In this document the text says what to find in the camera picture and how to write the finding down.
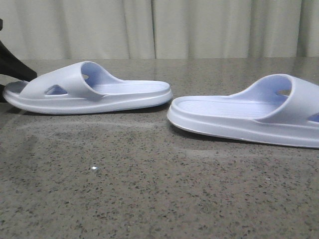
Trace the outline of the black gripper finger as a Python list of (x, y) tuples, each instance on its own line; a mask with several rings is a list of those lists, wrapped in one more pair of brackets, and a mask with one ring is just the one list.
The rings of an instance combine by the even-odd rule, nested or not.
[(4, 85), (0, 85), (0, 102), (1, 103), (6, 103), (6, 99), (4, 98)]
[(17, 59), (2, 42), (0, 42), (0, 73), (27, 82), (37, 78), (37, 73)]

